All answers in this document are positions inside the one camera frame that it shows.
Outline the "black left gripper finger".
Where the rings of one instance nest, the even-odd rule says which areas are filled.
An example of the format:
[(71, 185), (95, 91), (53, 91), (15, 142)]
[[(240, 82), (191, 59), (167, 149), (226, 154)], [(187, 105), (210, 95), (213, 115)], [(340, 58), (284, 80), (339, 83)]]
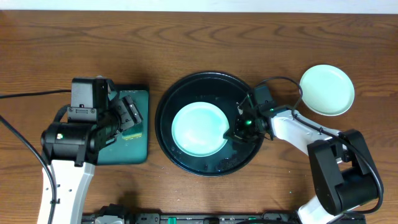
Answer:
[(122, 98), (118, 101), (117, 112), (120, 116), (120, 130), (125, 131), (135, 125), (132, 101)]
[(132, 100), (130, 96), (125, 96), (124, 101), (126, 103), (127, 112), (130, 116), (131, 121), (134, 124), (141, 124), (142, 123), (142, 115), (139, 112), (135, 102)]

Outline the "green plate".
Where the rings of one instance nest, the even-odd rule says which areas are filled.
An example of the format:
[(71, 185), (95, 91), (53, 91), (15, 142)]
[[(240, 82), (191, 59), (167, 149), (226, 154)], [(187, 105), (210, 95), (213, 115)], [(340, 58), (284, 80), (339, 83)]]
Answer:
[(353, 82), (344, 71), (332, 65), (309, 68), (301, 77), (300, 86), (306, 106), (324, 116), (341, 115), (354, 102)]
[(193, 157), (216, 154), (227, 143), (229, 122), (224, 112), (207, 102), (184, 106), (172, 121), (172, 139), (184, 153)]

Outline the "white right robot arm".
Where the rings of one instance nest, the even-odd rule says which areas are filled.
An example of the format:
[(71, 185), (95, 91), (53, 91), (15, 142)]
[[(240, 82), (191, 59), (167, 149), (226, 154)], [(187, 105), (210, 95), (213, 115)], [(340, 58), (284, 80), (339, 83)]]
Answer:
[(242, 110), (224, 138), (251, 144), (278, 138), (308, 156), (316, 195), (297, 210), (299, 223), (333, 223), (372, 200), (369, 213), (382, 205), (382, 180), (357, 130), (328, 129), (285, 106)]

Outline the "green yellow sponge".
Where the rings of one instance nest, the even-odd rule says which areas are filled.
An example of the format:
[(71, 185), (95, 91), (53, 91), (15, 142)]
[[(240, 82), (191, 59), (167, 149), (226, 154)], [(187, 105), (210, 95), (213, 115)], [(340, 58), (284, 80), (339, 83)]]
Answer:
[(128, 128), (122, 132), (122, 138), (124, 140), (140, 138), (143, 134), (143, 129), (144, 128), (142, 123), (135, 124), (133, 127)]

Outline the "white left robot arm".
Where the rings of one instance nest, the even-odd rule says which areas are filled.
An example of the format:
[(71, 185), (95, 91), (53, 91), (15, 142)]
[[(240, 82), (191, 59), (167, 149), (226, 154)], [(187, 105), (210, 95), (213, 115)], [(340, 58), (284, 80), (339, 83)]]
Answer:
[(148, 114), (148, 96), (130, 91), (72, 93), (42, 133), (38, 223), (80, 223), (96, 166), (144, 162)]

